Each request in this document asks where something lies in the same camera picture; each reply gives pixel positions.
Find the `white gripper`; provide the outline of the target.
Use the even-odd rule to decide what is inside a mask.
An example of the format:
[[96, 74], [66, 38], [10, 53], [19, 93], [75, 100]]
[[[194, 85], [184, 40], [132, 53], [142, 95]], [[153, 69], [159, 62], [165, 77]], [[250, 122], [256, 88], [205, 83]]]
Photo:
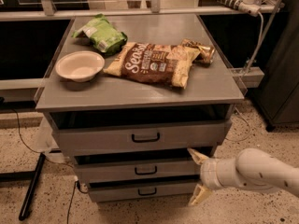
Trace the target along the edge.
[[236, 181], [234, 159], [209, 159], [199, 151], [188, 148], [193, 161], [201, 165], [200, 177], [204, 185], [197, 184], [189, 200], [189, 206], [195, 206], [206, 200], [212, 189], [233, 187]]

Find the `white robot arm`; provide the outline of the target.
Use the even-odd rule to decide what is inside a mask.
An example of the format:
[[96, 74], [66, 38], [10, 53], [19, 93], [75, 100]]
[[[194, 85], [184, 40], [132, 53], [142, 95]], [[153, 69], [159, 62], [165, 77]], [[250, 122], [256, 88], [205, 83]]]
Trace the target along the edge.
[[200, 181], [189, 205], [207, 199], [214, 190], [236, 188], [257, 192], [284, 189], [299, 196], [299, 169], [256, 148], [246, 148], [235, 158], [215, 159], [189, 148], [193, 161], [200, 167]]

